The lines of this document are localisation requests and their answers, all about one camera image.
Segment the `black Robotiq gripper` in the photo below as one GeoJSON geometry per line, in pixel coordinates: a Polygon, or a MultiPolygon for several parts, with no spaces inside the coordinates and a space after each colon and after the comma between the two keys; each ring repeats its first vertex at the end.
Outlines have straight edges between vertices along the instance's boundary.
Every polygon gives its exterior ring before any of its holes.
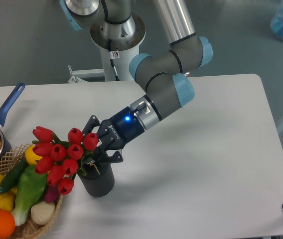
{"type": "Polygon", "coordinates": [[[118,149],[123,149],[127,143],[145,131],[130,107],[124,108],[102,122],[95,115],[90,116],[82,130],[83,137],[86,137],[98,126],[97,136],[103,146],[96,147],[93,151],[93,160],[98,164],[123,162],[121,150],[118,149]],[[115,152],[109,156],[107,150],[115,150],[115,152]]]}

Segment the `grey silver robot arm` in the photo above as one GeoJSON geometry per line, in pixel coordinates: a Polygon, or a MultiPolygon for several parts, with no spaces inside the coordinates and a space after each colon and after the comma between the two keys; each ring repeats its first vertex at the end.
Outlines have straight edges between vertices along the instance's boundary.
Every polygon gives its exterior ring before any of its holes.
{"type": "Polygon", "coordinates": [[[207,64],[213,56],[208,39],[197,36],[185,2],[157,0],[170,50],[159,57],[141,54],[145,26],[131,11],[128,0],[62,0],[61,8],[71,26],[88,27],[100,49],[106,81],[135,81],[144,96],[109,119],[91,117],[83,132],[97,127],[100,145],[88,162],[122,162],[124,146],[194,98],[186,73],[207,64]]]}

